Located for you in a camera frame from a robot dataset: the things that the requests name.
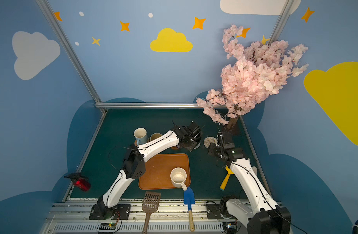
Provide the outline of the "beige glazed mug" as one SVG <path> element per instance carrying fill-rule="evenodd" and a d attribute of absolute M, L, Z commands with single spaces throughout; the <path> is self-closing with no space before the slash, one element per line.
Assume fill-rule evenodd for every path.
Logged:
<path fill-rule="evenodd" d="M 154 133 L 154 134 L 151 135 L 150 141 L 154 141 L 154 140 L 160 138 L 161 136 L 162 136 L 161 133 Z"/>

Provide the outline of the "white speckled mug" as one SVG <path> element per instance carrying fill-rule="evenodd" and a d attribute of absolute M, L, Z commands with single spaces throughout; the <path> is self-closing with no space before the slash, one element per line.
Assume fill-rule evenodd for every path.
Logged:
<path fill-rule="evenodd" d="M 184 191 L 187 190 L 187 186 L 185 185 L 187 173 L 183 168 L 174 168 L 170 173 L 170 179 L 175 188 L 181 188 Z"/>

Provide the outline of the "light blue mug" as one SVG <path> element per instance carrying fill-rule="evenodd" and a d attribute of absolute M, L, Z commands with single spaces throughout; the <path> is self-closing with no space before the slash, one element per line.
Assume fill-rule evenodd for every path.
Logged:
<path fill-rule="evenodd" d="M 149 138 L 147 136 L 147 130 L 144 128 L 138 128 L 133 133 L 135 137 L 135 145 L 139 146 L 141 144 L 146 144 L 149 142 Z"/>

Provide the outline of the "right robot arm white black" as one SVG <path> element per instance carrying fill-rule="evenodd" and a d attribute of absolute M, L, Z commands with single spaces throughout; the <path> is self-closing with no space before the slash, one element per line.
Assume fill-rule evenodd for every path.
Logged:
<path fill-rule="evenodd" d="M 268 194 L 253 171 L 248 157 L 236 148 L 230 132 L 218 133 L 218 143 L 211 143 L 208 154 L 226 162 L 241 184 L 250 205 L 240 199 L 226 201 L 227 212 L 237 218 L 249 234 L 291 234 L 291 214 Z"/>

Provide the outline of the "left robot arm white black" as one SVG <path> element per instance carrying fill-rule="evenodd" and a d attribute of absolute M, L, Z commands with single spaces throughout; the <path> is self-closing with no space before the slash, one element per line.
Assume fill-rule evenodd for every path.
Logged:
<path fill-rule="evenodd" d="M 121 196 L 135 180 L 145 172 L 145 164 L 155 155 L 174 146 L 180 146 L 189 152 L 200 143 L 202 132 L 200 127 L 191 122 L 189 126 L 175 125 L 161 137 L 138 146 L 132 145 L 123 160 L 118 177 L 109 190 L 92 206 L 89 219 L 105 220 L 118 205 Z"/>

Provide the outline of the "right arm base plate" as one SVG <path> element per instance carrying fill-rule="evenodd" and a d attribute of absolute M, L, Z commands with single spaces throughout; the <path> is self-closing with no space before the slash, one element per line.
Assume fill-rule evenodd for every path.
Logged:
<path fill-rule="evenodd" d="M 225 203 L 206 202 L 206 213 L 208 219 L 235 219 L 229 214 Z"/>

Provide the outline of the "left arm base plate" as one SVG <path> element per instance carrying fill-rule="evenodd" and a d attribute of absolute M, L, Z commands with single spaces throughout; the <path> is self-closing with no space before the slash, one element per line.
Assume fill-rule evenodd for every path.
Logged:
<path fill-rule="evenodd" d="M 130 204 L 118 204 L 112 208 L 95 204 L 91 208 L 89 220 L 127 220 L 129 218 L 130 208 Z"/>

